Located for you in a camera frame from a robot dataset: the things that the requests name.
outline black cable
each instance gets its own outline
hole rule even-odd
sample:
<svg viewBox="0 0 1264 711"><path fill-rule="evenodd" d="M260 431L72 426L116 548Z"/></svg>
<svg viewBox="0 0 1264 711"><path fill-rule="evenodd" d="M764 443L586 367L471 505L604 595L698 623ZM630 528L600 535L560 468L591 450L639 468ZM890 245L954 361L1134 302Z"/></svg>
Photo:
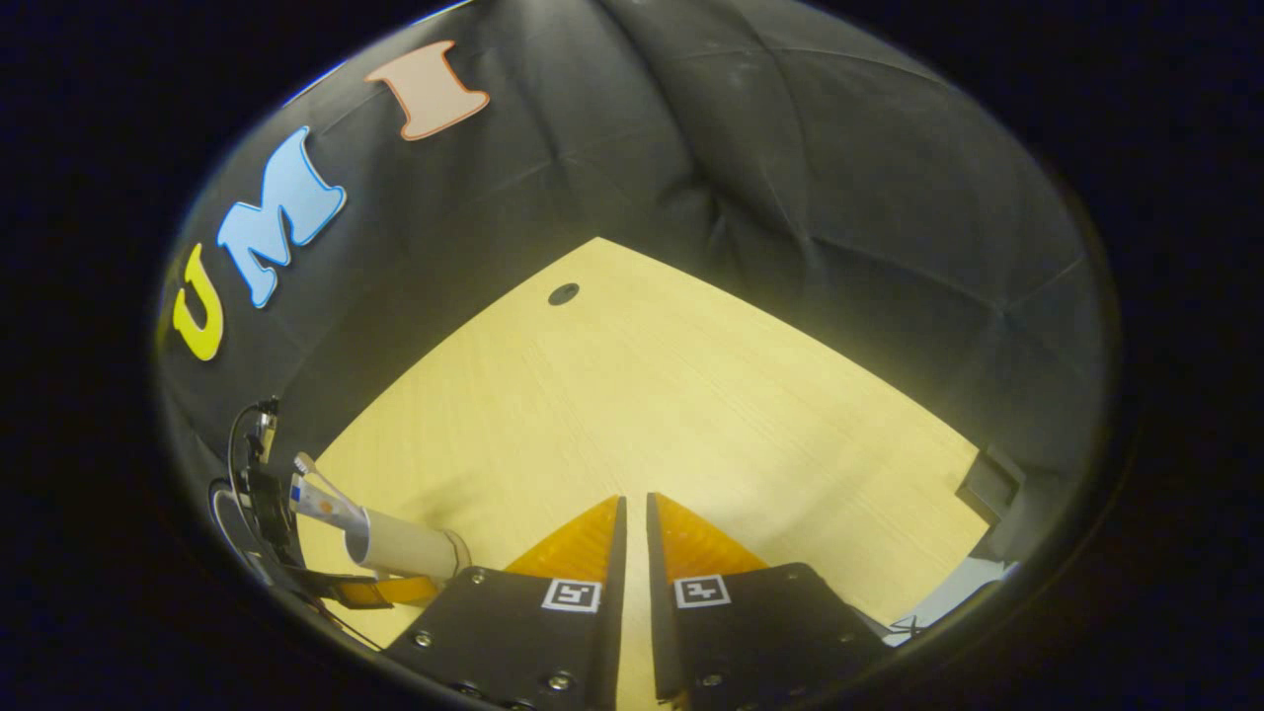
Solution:
<svg viewBox="0 0 1264 711"><path fill-rule="evenodd" d="M226 457L229 466L229 486L233 487L233 498L236 501L238 511L241 514L241 521L245 522L245 530L250 531L250 538L253 538L254 541L259 544L259 550L262 550L264 555L268 555L273 563L277 563L279 566L281 559L277 557L276 552L272 550L272 547L263 544L263 539L259 538L259 534L255 533L254 526L250 525L250 517L245 515L245 506L241 505L241 492L238 490L236 486L236 471L233 467L233 453L236 449L235 444L236 444L238 425L241 424L241 416L249 412L250 410L259 410L260 412L263 411L259 407L258 402L252 402L250 405L243 407L240 412L238 412L236 417L233 419L233 426L229 428L229 452Z"/></svg>
<svg viewBox="0 0 1264 711"><path fill-rule="evenodd" d="M228 450L228 457L226 457L226 459L228 459L228 468L229 468L229 486L233 490L233 498L234 498L234 501L236 501L238 512L241 515L241 522L245 524L245 529L248 531L250 531L250 538L253 538L254 541L257 544L259 544L259 550L262 550L264 555L268 555L268 558L273 562L273 564L283 568L284 564L281 562L281 558L277 555L276 550L273 550L270 545L267 545L267 544L263 543L263 540L259 538L259 534L257 534L255 530L254 530L255 526L253 526L250 524L250 516L245 515L245 506L241 505L241 492L238 490L238 486L236 486L236 471L235 471L235 467L233 466L233 454L236 450L236 447L235 447L236 445L236 433L238 433L238 426L241 424L241 417L246 412L249 412L250 410L257 410L259 412L265 412L265 410L263 410L263 407L260 407L258 402L252 402L250 405L246 405L245 407L243 407L236 414L236 416L233 417L233 426L229 428L229 450ZM241 549L238 548L238 545L233 543L233 539L229 538L228 530L225 530L225 528L224 528L224 521L220 520L220 514L219 514L219 511L215 507L214 498L211 501L211 512L215 515L215 522L220 526L220 531L224 534L224 538L229 541L229 545L233 548L234 553L236 553L239 557L241 557L243 563L245 563L245 554L241 553ZM329 610L329 607L325 606L324 603L319 603L317 605L317 610L319 610L319 614L321 616L326 616L326 617L331 619L332 621L337 622L344 630L346 630L346 631L354 634L355 636L360 638L363 641L365 641L373 649L377 649L378 652L382 652L382 645L379 645L378 643L373 641L364 633L356 630L355 628L353 628L351 625L349 625L346 621L344 621L341 617L339 617L337 615L335 615L334 612L331 612Z"/></svg>

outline table surface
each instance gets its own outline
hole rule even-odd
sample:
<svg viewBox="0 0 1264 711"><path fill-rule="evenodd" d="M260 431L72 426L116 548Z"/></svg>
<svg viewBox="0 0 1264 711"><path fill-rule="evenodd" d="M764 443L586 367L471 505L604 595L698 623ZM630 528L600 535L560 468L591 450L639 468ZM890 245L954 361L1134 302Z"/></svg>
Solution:
<svg viewBox="0 0 1264 711"><path fill-rule="evenodd" d="M578 283L554 306L549 296ZM595 238L471 319L319 458L358 504L458 531L503 568L627 496L619 706L651 708L645 495L661 491L769 564L805 562L887 624L987 524L956 496L977 449L782 321ZM310 568L360 573L341 531L300 516ZM378 644L420 610L331 609Z"/></svg>

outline blue letter m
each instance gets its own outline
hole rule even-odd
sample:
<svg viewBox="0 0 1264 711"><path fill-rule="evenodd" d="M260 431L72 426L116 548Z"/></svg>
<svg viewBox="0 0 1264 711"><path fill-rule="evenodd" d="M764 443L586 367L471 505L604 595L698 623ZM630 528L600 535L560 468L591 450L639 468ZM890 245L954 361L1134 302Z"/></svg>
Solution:
<svg viewBox="0 0 1264 711"><path fill-rule="evenodd" d="M262 266L258 257L274 264L289 263L282 214L289 219L295 244L303 245L346 202L346 191L325 185L307 159L303 138L308 130L307 127L296 130L268 158L263 168L263 207L236 202L220 224L216 242L236 263L255 309L262 309L277 290L277 271Z"/></svg>

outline cable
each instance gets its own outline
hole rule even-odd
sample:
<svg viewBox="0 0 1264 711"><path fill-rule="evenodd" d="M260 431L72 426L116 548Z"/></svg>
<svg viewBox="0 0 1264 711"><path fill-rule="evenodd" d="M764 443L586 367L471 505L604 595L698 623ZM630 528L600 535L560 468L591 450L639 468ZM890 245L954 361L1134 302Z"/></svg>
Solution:
<svg viewBox="0 0 1264 711"><path fill-rule="evenodd" d="M378 652L382 652L382 645L379 645L378 643L373 641L372 639L369 639L368 636L365 636L364 633L356 630L351 625L348 625L345 621L343 621L341 617L339 617L337 615L330 612L329 607L321 606L321 615L332 619L335 622L337 622L339 625L341 625L344 630L346 630L346 631L354 634L355 636L360 638L362 640L364 640L373 649L377 649Z"/></svg>
<svg viewBox="0 0 1264 711"><path fill-rule="evenodd" d="M241 424L241 416L249 412L250 410L259 410L260 412L263 411L263 409L259 407L258 402L252 402L250 405L243 407L241 411L236 414L236 417L233 417L233 426L229 428L229 452L226 457L229 466L229 486L233 488L233 498L236 501L238 511L241 514L241 521L245 522L245 530L250 531L250 538L253 538L254 541L259 544L259 550L262 550L264 555L268 555L273 563L281 564L281 559L277 558L276 552L272 550L270 545L264 545L263 539L260 539L259 534L254 531L254 526L250 525L250 519L245 515L245 506L241 505L241 492L238 491L236 486L236 471L233 467L233 453L235 452L234 445L236 444L238 425Z"/></svg>
<svg viewBox="0 0 1264 711"><path fill-rule="evenodd" d="M245 515L245 506L241 505L241 492L238 490L238 486L236 486L236 469L233 466L233 459L234 459L233 455L236 452L236 447L235 445L236 445L238 426L240 426L240 424L241 424L241 417L246 412L249 412L250 410L258 410L260 412L264 411L262 407L259 407L258 402L253 402L250 405L246 405L245 407L243 407L236 414L235 417L233 417L233 426L229 428L229 450L228 450L228 455L225 457L226 463L228 463L228 469L229 469L228 471L228 474L229 474L229 487L233 491L233 500L238 505L238 512L241 515L241 522L245 524L245 529L250 533L250 538L253 538L254 541L257 544L259 544L259 550L262 550L265 555L268 555L268 558L274 564L281 566L282 563L281 563L281 559L277 557L277 553L272 549L270 545L267 545L267 544L263 543L263 540L259 538L259 534L255 533L254 526L250 525L250 517ZM332 483L330 483L327 479L325 479L325 482L329 483L329 486L332 488ZM221 493L221 492L222 492L222 490L217 491L215 493L215 496L219 496L219 493ZM238 557L241 558L241 562L249 568L250 564L245 559L245 554L241 552L240 548L238 548L238 545L235 543L233 543L233 539L229 538L228 530L224 528L224 521L220 519L219 511L216 510L214 496L211 498L211 512L214 514L216 525L219 525L219 528L220 528L220 533L224 534L224 539L228 540L229 547L233 548L233 552L236 553ZM360 638L360 640L363 640L365 644L368 644L373 649L375 649L378 652L382 652L382 645L379 645L378 643L373 641L364 633L356 630L355 628L353 628L351 625L349 625L346 621L344 621L341 617L339 617L337 615L335 615L334 612L331 612L329 610L329 607L325 606L324 603L317 603L317 610L319 610L319 612L317 612L319 615L332 620L339 626L341 626L343 630L345 630L345 631L348 631L348 633L350 633L350 634Z"/></svg>

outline black fabric wall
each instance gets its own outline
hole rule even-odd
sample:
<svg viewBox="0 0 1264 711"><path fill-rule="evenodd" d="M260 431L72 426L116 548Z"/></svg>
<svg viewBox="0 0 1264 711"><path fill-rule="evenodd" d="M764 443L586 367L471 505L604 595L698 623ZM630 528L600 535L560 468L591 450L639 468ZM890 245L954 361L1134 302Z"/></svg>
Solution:
<svg viewBox="0 0 1264 711"><path fill-rule="evenodd" d="M404 142L399 104L364 76L445 39L490 105ZM260 310L215 235L234 202L258 204L264 163L301 125L348 201L276 267ZM804 330L1055 492L1090 464L1114 335L1066 202L943 77L791 1L477 0L351 57L191 205L157 315L159 387L216 453L243 405L279 395L274 462L319 455L426 352L594 235ZM210 362L171 328L197 242L225 311ZM217 476L190 472L191 490Z"/></svg>

